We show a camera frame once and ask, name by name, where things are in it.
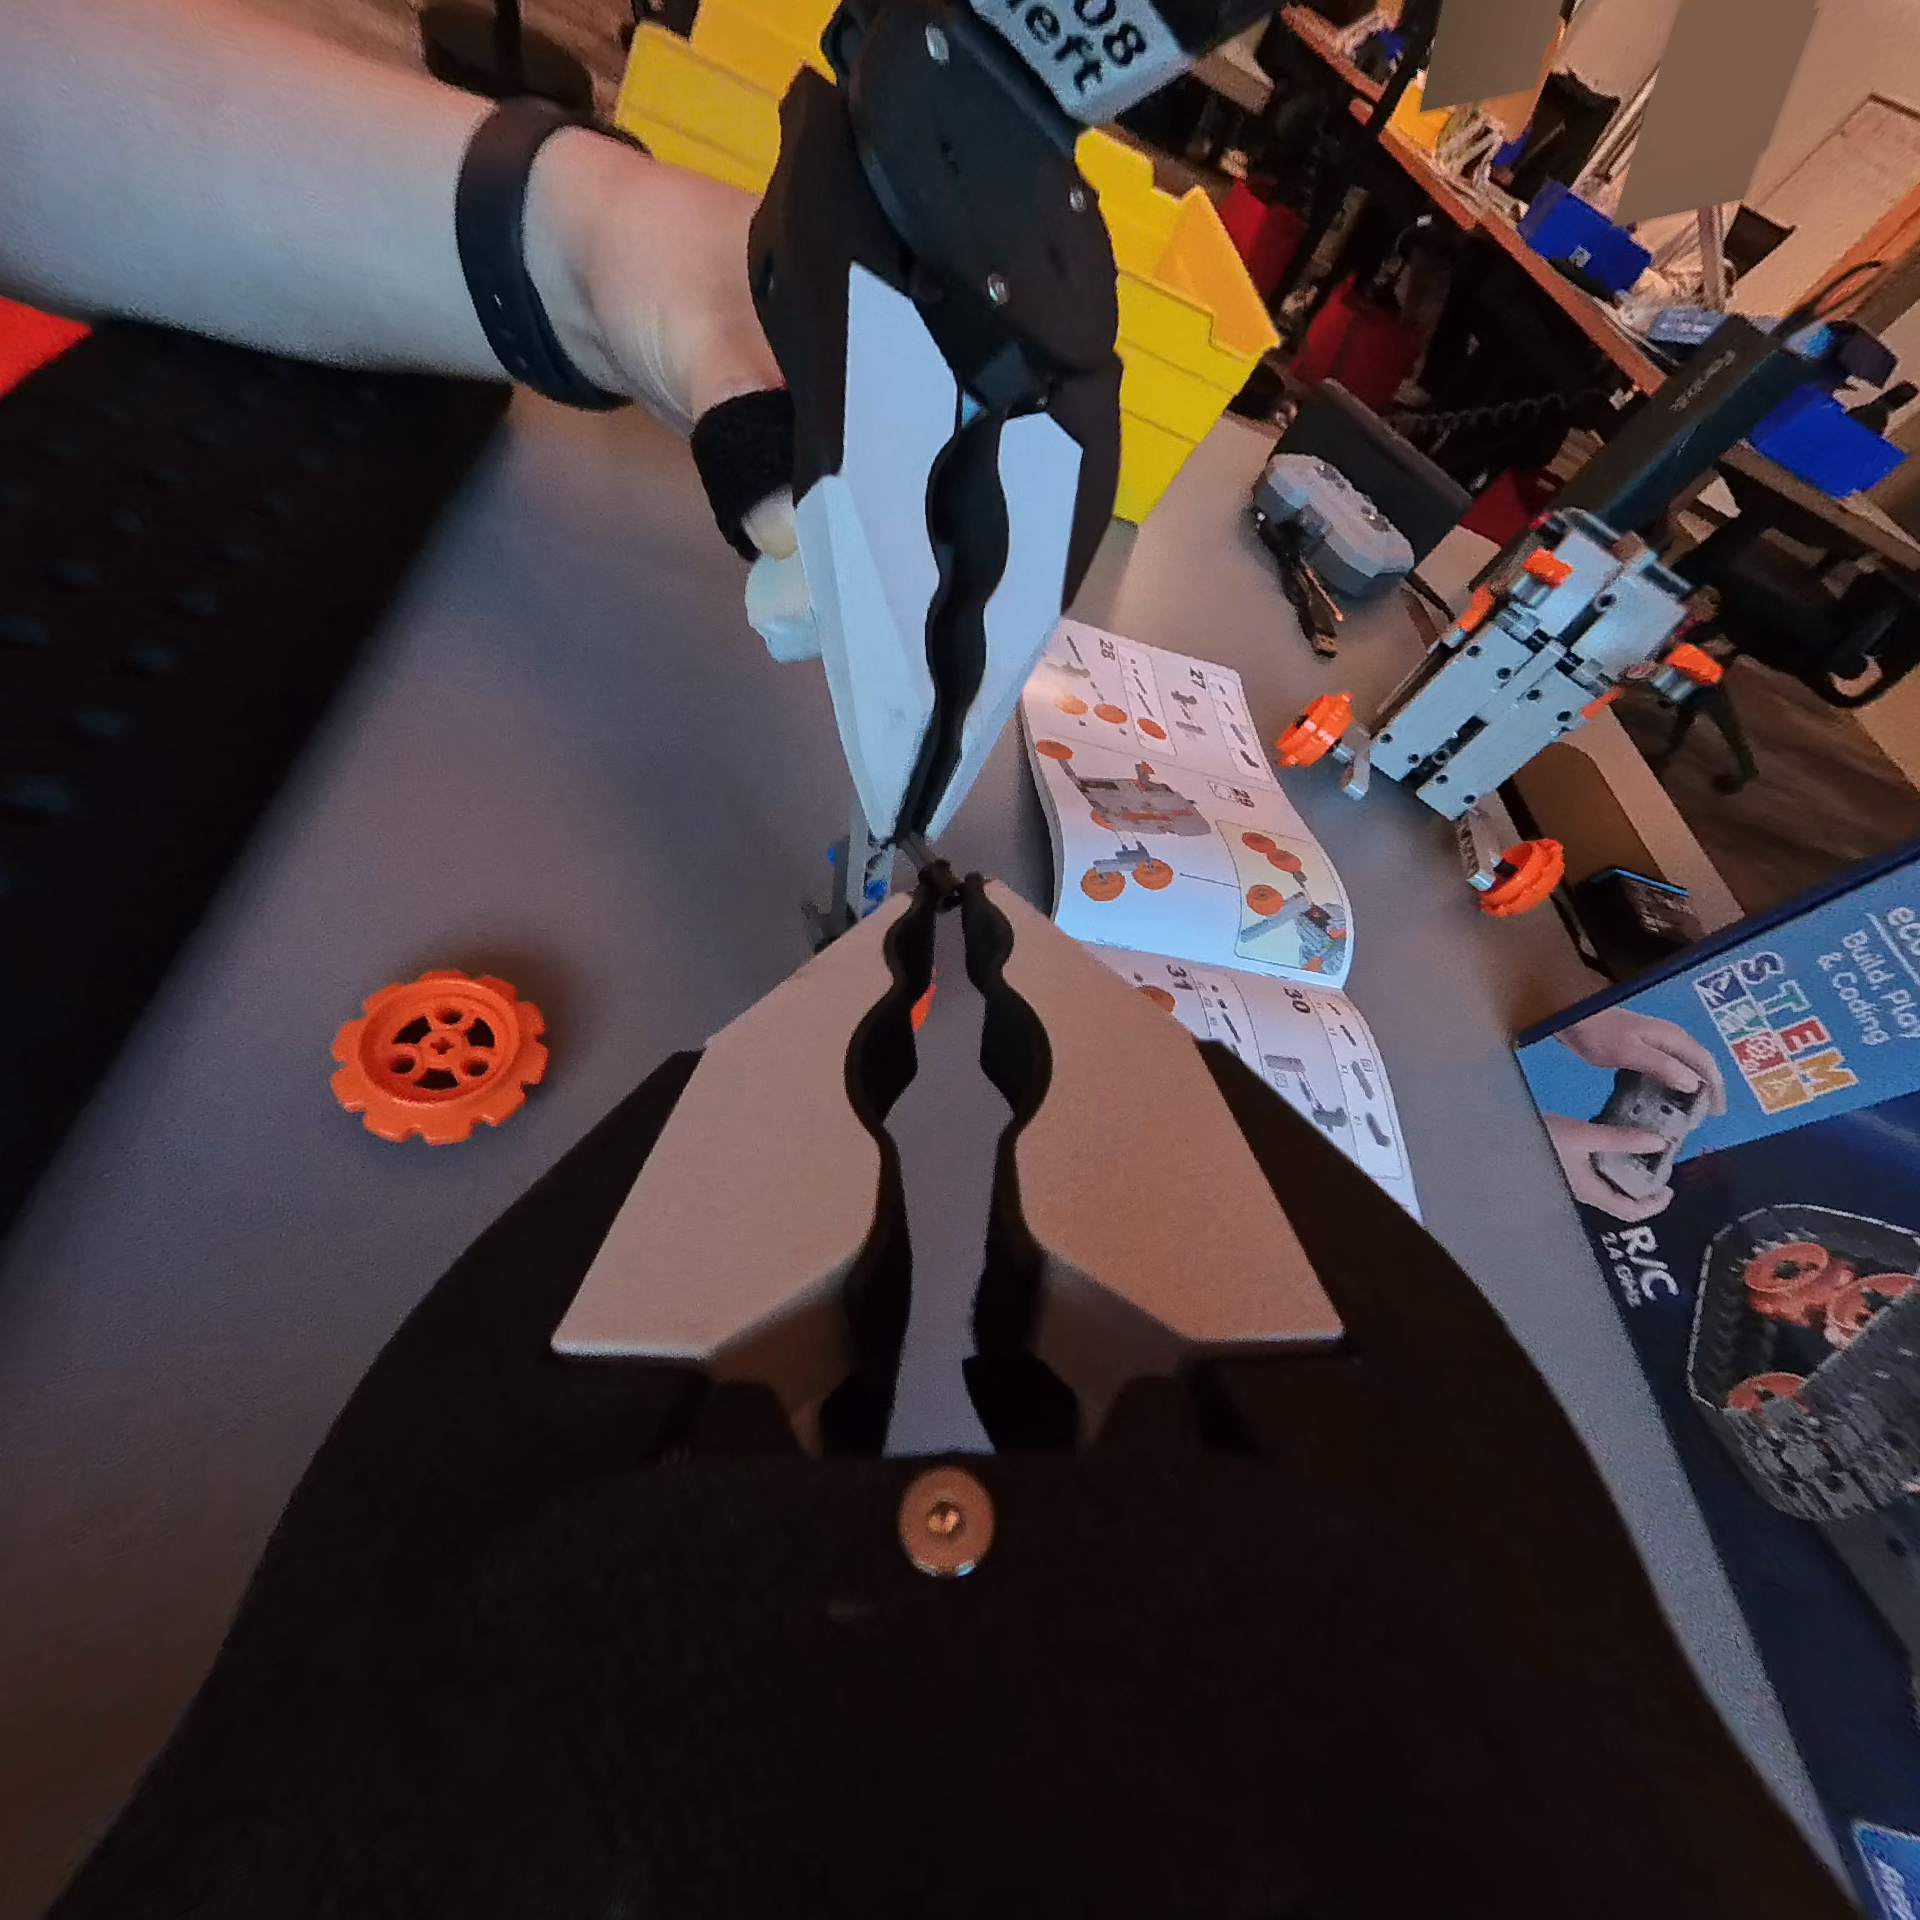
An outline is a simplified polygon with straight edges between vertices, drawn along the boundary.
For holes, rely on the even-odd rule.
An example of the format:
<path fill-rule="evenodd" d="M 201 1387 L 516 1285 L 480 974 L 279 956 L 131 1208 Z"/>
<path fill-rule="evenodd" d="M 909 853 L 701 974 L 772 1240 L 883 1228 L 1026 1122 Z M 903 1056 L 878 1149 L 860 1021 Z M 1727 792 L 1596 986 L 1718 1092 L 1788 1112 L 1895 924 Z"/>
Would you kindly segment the red storage crate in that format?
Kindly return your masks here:
<path fill-rule="evenodd" d="M 1238 177 L 1217 201 L 1217 222 L 1233 240 L 1233 254 L 1242 259 L 1258 296 L 1274 305 L 1309 230 L 1305 214 L 1258 181 Z"/>
<path fill-rule="evenodd" d="M 1292 357 L 1292 378 L 1309 388 L 1337 382 L 1348 396 L 1385 416 L 1399 383 L 1418 371 L 1423 350 L 1428 329 L 1406 320 L 1391 300 L 1361 292 L 1356 272 L 1348 272 L 1309 320 L 1305 345 Z"/>

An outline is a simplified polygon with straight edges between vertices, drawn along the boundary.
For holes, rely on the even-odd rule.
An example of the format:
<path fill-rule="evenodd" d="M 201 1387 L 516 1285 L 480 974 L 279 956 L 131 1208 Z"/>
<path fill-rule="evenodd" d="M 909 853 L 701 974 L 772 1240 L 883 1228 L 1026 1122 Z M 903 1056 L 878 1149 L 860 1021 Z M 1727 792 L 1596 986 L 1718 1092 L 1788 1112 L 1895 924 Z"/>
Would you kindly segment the grey battery box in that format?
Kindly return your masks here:
<path fill-rule="evenodd" d="M 1408 534 L 1323 455 L 1274 452 L 1254 484 L 1274 554 L 1300 558 L 1337 603 L 1363 603 L 1418 571 Z"/>

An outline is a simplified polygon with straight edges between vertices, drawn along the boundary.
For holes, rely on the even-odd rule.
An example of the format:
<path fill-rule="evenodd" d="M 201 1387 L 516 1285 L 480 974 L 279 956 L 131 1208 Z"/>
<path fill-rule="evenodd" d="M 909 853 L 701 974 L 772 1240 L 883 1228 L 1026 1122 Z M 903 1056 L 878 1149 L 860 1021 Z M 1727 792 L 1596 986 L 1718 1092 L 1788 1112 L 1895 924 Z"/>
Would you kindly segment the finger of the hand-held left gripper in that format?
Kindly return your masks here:
<path fill-rule="evenodd" d="M 940 605 L 927 488 L 956 432 L 956 378 L 909 292 L 848 265 L 837 473 L 798 500 L 835 727 L 868 830 L 938 835 L 964 763 L 968 632 Z"/>
<path fill-rule="evenodd" d="M 934 466 L 934 714 L 903 784 L 903 833 L 947 830 L 1062 613 L 1081 473 L 1084 447 L 1046 411 L 979 411 Z"/>

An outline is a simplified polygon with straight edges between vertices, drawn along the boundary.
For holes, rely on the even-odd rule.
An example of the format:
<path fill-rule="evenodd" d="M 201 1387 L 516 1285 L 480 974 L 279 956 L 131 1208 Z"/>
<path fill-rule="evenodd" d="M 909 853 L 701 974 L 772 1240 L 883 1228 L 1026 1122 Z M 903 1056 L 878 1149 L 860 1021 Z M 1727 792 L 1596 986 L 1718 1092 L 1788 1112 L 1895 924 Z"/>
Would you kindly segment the grey robot chassis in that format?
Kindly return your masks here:
<path fill-rule="evenodd" d="M 1568 855 L 1550 835 L 1505 849 L 1485 801 L 1624 687 L 1649 687 L 1672 706 L 1713 691 L 1727 671 L 1695 645 L 1695 621 L 1695 585 L 1643 534 L 1584 507 L 1547 510 L 1370 727 L 1348 695 L 1323 695 L 1279 736 L 1279 767 L 1332 756 L 1348 797 L 1371 777 L 1399 781 L 1455 825 L 1481 912 L 1531 912 Z"/>

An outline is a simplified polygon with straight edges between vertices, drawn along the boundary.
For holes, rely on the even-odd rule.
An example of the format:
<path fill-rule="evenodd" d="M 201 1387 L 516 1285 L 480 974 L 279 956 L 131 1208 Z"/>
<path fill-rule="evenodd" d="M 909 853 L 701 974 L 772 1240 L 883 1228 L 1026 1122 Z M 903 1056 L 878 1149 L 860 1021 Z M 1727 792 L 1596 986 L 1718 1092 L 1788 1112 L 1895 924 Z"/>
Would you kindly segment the wooden back table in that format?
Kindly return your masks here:
<path fill-rule="evenodd" d="M 1282 8 L 1279 20 L 1287 20 L 1292 38 L 1313 49 L 1313 54 L 1324 59 L 1329 72 L 1354 79 L 1354 116 L 1356 123 L 1370 123 L 1381 87 L 1356 74 L 1354 59 L 1332 51 L 1337 26 L 1324 25 L 1313 8 Z M 1467 214 L 1464 235 L 1513 259 L 1514 272 L 1527 277 L 1538 296 L 1550 300 L 1603 357 L 1608 396 L 1600 402 L 1600 407 L 1608 429 L 1616 423 L 1616 416 L 1639 407 L 1639 402 L 1666 382 L 1666 366 L 1658 366 L 1649 345 L 1643 345 L 1643 337 L 1624 324 L 1620 305 L 1591 296 L 1570 281 L 1570 271 L 1562 272 L 1543 254 L 1537 254 L 1520 238 L 1520 224 L 1505 214 L 1505 201 L 1492 185 L 1467 185 L 1464 177 L 1451 177 L 1431 154 L 1408 143 L 1406 131 L 1381 131 L 1381 148 L 1445 211 L 1445 219 Z M 1828 300 L 1834 318 L 1857 318 L 1863 324 L 1892 324 L 1918 305 L 1918 181 L 1895 206 L 1884 211 L 1884 219 L 1878 219 L 1873 230 L 1857 238 L 1845 262 L 1834 262 L 1828 277 L 1838 277 L 1828 292 L 1813 291 L 1796 300 Z M 1813 493 L 1809 500 L 1821 510 L 1834 507 L 1845 526 L 1879 526 L 1863 543 L 1870 554 L 1879 554 L 1895 566 L 1918 566 L 1918 543 L 1892 521 L 1884 521 L 1879 507 L 1870 507 L 1863 493 L 1851 500 L 1826 500 Z"/>

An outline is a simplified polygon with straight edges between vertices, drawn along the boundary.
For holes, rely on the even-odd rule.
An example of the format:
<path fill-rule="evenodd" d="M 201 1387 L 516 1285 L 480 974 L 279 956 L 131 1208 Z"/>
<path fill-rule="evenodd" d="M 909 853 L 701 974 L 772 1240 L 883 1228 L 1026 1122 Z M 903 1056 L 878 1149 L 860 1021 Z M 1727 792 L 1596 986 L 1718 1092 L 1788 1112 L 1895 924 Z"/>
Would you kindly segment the black perforated panel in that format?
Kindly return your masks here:
<path fill-rule="evenodd" d="M 505 411 L 136 320 L 5 396 L 5 1227 Z"/>

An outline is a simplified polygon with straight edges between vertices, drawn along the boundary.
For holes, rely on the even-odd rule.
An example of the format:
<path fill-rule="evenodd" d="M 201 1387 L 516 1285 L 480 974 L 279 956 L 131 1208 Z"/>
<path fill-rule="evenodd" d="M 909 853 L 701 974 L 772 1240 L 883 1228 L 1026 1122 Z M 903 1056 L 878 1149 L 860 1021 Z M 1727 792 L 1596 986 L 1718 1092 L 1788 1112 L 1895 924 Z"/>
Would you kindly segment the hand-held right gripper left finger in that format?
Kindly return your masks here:
<path fill-rule="evenodd" d="M 887 896 L 717 1028 L 610 1218 L 552 1347 L 693 1366 L 766 1383 L 807 1453 L 852 1374 L 844 1280 L 880 1206 L 880 1145 L 852 1116 L 848 1048 L 893 986 Z"/>

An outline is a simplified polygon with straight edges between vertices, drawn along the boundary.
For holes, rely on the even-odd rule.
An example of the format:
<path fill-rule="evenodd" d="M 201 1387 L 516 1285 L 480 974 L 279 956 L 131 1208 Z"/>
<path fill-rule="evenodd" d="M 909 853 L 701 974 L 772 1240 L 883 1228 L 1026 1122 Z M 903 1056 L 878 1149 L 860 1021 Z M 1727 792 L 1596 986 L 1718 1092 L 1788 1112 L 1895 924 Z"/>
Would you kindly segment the blue robot kit box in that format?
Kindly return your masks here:
<path fill-rule="evenodd" d="M 1514 1044 L 1863 1910 L 1918 1917 L 1918 846 Z"/>

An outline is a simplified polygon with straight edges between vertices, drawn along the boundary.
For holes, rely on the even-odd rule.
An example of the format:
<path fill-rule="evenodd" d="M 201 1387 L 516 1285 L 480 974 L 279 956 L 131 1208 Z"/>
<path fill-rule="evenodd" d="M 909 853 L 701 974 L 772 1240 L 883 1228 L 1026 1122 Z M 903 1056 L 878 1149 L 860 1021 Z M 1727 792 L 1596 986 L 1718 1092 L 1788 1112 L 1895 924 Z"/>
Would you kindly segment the yellow storage bin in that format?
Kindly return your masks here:
<path fill-rule="evenodd" d="M 614 123 L 657 157 L 766 195 L 779 107 L 811 64 L 831 72 L 835 2 L 664 2 L 634 26 Z M 1141 523 L 1206 441 L 1279 329 L 1215 201 L 1155 185 L 1141 152 L 1084 131 L 1075 162 L 1098 195 L 1118 265 L 1123 463 L 1114 517 Z"/>

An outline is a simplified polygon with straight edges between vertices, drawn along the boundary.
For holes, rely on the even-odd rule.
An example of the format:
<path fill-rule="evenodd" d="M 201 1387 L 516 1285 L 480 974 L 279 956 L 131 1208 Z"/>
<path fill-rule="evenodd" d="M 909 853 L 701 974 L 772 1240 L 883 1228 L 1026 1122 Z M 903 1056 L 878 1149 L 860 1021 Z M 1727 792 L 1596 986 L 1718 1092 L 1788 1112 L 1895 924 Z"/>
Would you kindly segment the black office chair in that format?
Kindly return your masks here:
<path fill-rule="evenodd" d="M 1834 592 L 1769 531 L 1743 534 L 1739 523 L 1718 526 L 1676 566 L 1691 585 L 1718 593 L 1699 645 L 1727 638 L 1739 657 L 1785 673 L 1826 706 L 1873 706 L 1918 671 L 1918 571 L 1879 566 Z"/>

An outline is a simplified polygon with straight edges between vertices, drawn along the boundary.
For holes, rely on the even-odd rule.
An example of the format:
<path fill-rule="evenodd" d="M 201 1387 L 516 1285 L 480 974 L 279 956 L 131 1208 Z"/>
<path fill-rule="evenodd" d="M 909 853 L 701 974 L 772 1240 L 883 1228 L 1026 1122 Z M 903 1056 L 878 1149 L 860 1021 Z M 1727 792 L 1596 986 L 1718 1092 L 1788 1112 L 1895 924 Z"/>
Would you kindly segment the grey perforated beam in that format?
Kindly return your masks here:
<path fill-rule="evenodd" d="M 880 835 L 866 808 L 852 804 L 848 833 L 831 846 L 831 896 L 807 907 L 811 948 L 820 950 L 852 924 L 860 924 L 887 894 L 899 853 L 915 853 L 915 835 Z"/>

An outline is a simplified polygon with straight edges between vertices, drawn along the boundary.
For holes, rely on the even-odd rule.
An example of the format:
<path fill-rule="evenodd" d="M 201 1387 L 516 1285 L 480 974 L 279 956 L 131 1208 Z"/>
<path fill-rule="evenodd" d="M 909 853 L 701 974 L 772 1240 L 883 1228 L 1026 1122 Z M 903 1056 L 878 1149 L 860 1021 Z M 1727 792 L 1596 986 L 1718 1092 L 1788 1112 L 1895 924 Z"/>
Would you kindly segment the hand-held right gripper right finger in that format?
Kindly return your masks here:
<path fill-rule="evenodd" d="M 1008 1103 L 972 1302 L 996 1453 L 1091 1444 L 1139 1380 L 1332 1354 L 1337 1310 L 1164 986 L 972 880 L 979 1065 Z"/>

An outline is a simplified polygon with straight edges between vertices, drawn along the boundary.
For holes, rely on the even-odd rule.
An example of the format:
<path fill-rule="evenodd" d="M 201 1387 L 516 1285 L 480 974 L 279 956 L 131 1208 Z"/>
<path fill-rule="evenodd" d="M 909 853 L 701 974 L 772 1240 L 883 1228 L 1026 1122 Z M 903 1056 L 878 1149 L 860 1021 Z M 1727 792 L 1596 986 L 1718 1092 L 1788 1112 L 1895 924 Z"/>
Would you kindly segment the blue storage bin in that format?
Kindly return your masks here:
<path fill-rule="evenodd" d="M 1616 224 L 1600 206 L 1578 197 L 1568 181 L 1547 177 L 1514 235 L 1531 254 L 1543 262 L 1561 262 L 1578 272 L 1600 296 L 1620 296 L 1633 291 L 1633 281 L 1649 265 L 1649 250 L 1628 224 Z"/>
<path fill-rule="evenodd" d="M 1878 488 L 1910 459 L 1817 382 L 1760 416 L 1747 445 L 1834 500 Z"/>

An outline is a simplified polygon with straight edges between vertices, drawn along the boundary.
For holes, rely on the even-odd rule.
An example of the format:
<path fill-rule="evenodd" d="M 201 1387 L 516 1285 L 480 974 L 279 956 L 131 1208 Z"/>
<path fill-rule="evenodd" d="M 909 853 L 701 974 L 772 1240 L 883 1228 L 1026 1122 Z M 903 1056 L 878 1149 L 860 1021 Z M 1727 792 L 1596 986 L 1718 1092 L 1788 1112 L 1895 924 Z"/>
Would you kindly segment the small black box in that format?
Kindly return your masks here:
<path fill-rule="evenodd" d="M 1608 981 L 1649 972 L 1702 940 L 1683 884 L 1620 864 L 1570 884 L 1570 915 Z"/>

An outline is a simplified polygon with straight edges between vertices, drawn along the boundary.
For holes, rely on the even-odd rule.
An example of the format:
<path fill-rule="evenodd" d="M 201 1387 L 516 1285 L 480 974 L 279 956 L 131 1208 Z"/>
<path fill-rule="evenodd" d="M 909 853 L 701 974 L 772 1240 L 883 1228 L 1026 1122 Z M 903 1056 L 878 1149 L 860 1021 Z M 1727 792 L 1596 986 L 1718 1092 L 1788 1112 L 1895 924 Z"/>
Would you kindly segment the grey desk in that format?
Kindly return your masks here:
<path fill-rule="evenodd" d="M 1081 613 L 1238 665 L 1263 731 L 1309 657 L 1238 503 L 1226 420 L 1112 526 Z M 1406 797 L 1297 797 L 1356 907 L 1428 1228 L 1562 1396 L 1730 1728 L 1828 1869 L 1781 1707 L 1513 1058 L 1596 974 L 1557 912 L 1485 921 Z M 5 1917 L 45 1917 L 195 1699 L 327 1426 L 422 1294 L 664 1056 L 807 961 L 848 825 L 819 665 L 771 662 L 683 445 L 513 404 L 410 593 L 5 1268 Z M 329 1039 L 378 985 L 495 972 L 546 1017 L 526 1105 L 378 1143 Z"/>

